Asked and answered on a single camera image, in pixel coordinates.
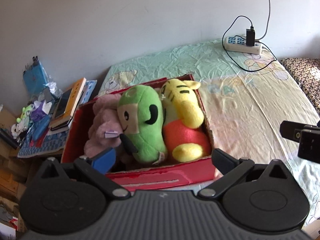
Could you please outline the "smartphone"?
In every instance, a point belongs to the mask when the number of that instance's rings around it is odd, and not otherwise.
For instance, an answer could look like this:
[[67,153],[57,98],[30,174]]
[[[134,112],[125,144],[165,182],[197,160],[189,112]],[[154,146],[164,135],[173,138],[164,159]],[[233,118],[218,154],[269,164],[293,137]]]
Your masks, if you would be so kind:
[[54,115],[55,119],[59,118],[62,115],[64,115],[64,113],[66,111],[67,103],[68,103],[68,100],[69,100],[69,97],[70,97],[70,94],[71,94],[71,91],[72,91],[72,89],[69,89],[69,90],[65,91],[62,94],[62,96],[60,98],[60,101],[57,104],[56,111],[55,111],[55,115]]

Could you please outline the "black power adapter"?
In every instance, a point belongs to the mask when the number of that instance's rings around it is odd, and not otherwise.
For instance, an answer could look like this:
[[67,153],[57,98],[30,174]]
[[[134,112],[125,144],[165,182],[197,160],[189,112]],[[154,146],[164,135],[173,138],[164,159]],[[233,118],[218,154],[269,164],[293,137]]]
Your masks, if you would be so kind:
[[246,46],[255,46],[255,29],[253,26],[251,26],[249,29],[246,29]]

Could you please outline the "blue patterned cloth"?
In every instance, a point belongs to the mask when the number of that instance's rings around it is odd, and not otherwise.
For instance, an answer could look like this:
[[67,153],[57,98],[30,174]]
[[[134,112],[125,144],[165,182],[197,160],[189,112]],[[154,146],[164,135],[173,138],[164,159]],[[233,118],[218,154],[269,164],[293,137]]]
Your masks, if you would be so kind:
[[56,133],[54,135],[45,135],[42,139],[33,141],[35,126],[28,132],[22,147],[20,148],[18,158],[31,158],[35,156],[56,153],[65,146],[68,131]]

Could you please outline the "yellow tiger plush toy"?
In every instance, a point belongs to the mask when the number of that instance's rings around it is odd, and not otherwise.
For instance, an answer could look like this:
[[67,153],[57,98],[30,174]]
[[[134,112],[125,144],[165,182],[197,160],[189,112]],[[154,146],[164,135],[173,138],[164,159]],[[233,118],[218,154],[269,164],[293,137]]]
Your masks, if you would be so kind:
[[195,161],[212,150],[210,139],[202,130],[204,113],[195,93],[200,85],[193,80],[170,79],[161,88],[163,139],[168,153],[179,163]]

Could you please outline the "small green plush figure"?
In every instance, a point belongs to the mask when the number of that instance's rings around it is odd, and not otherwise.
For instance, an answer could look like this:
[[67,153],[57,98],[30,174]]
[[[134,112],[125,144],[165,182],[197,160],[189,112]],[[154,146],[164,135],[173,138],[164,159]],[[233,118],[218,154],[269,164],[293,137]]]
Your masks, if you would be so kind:
[[25,126],[27,126],[30,121],[30,115],[34,109],[35,109],[35,105],[33,103],[31,103],[27,107],[23,107],[21,116],[16,119],[16,122],[18,124],[22,122],[23,124],[25,124]]

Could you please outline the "cartoon print bed sheet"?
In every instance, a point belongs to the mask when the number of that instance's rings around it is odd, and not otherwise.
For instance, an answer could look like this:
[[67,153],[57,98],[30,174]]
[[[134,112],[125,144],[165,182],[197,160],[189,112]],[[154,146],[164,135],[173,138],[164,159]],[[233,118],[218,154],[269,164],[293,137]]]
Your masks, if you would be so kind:
[[299,85],[266,50],[227,53],[221,41],[181,46],[114,64],[99,95],[163,77],[191,74],[199,88],[214,145],[256,163],[281,159],[319,217],[319,165],[298,157],[298,144],[280,135],[284,120],[315,125],[319,116]]

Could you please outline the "blue plastic bag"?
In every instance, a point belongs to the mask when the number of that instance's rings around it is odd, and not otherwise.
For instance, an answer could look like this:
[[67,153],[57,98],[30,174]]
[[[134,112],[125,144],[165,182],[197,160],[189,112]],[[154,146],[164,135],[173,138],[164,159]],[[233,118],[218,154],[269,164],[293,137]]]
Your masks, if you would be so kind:
[[38,56],[33,56],[32,63],[25,66],[23,81],[29,98],[39,95],[48,87],[48,75]]

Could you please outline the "mauve plush teddy bear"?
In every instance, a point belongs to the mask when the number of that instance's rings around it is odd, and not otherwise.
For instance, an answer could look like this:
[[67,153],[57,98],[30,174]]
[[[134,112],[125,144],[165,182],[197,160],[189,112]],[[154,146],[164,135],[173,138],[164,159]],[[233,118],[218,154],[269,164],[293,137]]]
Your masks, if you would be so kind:
[[106,94],[93,104],[93,125],[88,131],[89,140],[84,153],[93,158],[107,148],[117,148],[121,144],[119,135],[123,132],[117,113],[120,94]]

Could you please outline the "green plush toy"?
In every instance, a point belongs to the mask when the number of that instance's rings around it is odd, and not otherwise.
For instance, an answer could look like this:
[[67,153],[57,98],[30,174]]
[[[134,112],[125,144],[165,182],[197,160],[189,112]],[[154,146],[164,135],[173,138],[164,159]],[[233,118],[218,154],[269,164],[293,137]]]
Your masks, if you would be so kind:
[[162,127],[163,107],[150,86],[136,85],[125,91],[118,102],[118,118],[123,129],[121,142],[141,164],[157,165],[167,157]]

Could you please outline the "orange book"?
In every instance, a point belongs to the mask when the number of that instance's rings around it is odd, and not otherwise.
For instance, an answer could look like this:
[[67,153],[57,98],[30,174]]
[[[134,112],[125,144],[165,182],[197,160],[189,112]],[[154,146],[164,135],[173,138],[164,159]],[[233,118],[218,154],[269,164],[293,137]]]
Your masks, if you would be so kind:
[[85,83],[86,83],[86,78],[83,77],[83,78],[79,79],[78,81],[76,81],[75,83],[73,83],[71,85],[71,87],[66,89],[66,91],[69,89],[72,89],[68,103],[67,103],[66,111],[65,111],[64,115],[55,119],[54,118],[55,111],[56,111],[56,109],[55,109],[54,114],[51,119],[51,122],[49,124],[49,128],[55,128],[57,126],[60,126],[61,124],[69,122],[72,119],[74,112],[76,110],[76,107],[79,103],[79,100],[80,100],[83,88],[85,86]]

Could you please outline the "white power strip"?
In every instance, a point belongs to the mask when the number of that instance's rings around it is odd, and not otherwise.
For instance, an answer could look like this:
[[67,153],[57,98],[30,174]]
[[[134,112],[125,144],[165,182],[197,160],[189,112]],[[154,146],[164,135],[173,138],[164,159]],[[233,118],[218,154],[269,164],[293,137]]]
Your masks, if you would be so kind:
[[240,36],[228,36],[224,39],[223,45],[227,51],[260,55],[262,46],[255,42],[255,46],[246,46],[246,40]]

